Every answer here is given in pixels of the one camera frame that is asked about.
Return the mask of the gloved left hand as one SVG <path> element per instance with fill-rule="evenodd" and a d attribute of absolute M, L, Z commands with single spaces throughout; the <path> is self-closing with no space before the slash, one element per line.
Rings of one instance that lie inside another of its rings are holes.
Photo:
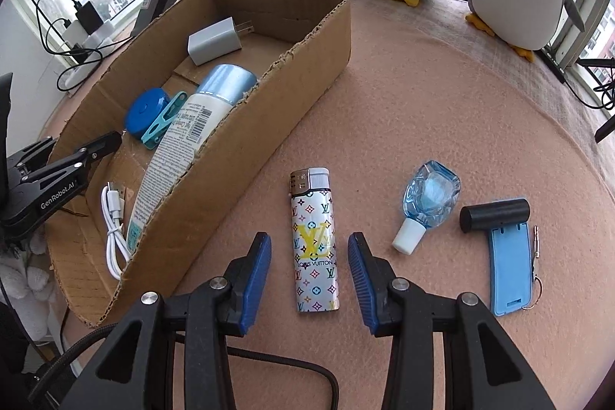
<path fill-rule="evenodd" d="M 25 241 L 23 250 L 1 251 L 1 282 L 29 337 L 43 339 L 48 333 L 50 305 L 55 302 L 55 280 L 43 229 Z M 4 294 L 1 302 L 6 303 Z"/>

